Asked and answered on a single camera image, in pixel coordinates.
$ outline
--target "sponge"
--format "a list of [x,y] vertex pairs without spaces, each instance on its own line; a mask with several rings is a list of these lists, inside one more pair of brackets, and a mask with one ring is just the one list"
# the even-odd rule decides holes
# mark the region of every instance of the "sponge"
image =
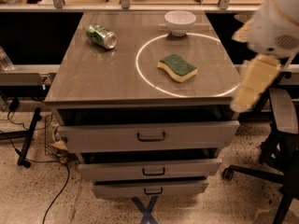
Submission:
[[177,54],[171,54],[158,62],[158,68],[163,69],[177,82],[185,80],[197,74],[197,67],[187,63]]

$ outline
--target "blue x mark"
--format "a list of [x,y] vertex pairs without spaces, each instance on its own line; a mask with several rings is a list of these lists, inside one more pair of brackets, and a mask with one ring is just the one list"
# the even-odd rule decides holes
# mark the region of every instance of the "blue x mark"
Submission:
[[139,211],[143,214],[140,224],[158,224],[151,212],[154,205],[156,204],[158,196],[152,196],[149,201],[147,208],[144,207],[143,203],[136,197],[132,198],[133,203],[138,207]]

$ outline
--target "clear plastic bottle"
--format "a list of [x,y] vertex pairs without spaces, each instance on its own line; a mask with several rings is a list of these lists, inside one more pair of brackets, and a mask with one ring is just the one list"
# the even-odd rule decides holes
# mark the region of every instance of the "clear plastic bottle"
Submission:
[[7,56],[6,52],[0,47],[0,70],[11,71],[14,70],[13,63]]

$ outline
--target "green soda can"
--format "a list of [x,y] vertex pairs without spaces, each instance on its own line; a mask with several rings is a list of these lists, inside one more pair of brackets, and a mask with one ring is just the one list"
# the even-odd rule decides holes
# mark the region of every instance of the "green soda can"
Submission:
[[86,29],[86,36],[89,37],[94,44],[105,49],[114,49],[116,46],[117,37],[115,33],[100,25],[89,25]]

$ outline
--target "cabinet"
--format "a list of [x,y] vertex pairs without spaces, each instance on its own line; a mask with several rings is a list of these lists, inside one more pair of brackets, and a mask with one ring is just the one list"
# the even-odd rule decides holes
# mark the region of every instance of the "cabinet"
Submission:
[[[229,109],[239,76],[206,15],[195,12],[201,24],[179,38],[164,13],[84,14],[46,98],[97,198],[204,192],[239,126]],[[114,31],[117,47],[93,46],[90,23]],[[168,52],[199,74],[182,84],[166,77],[155,62]]]

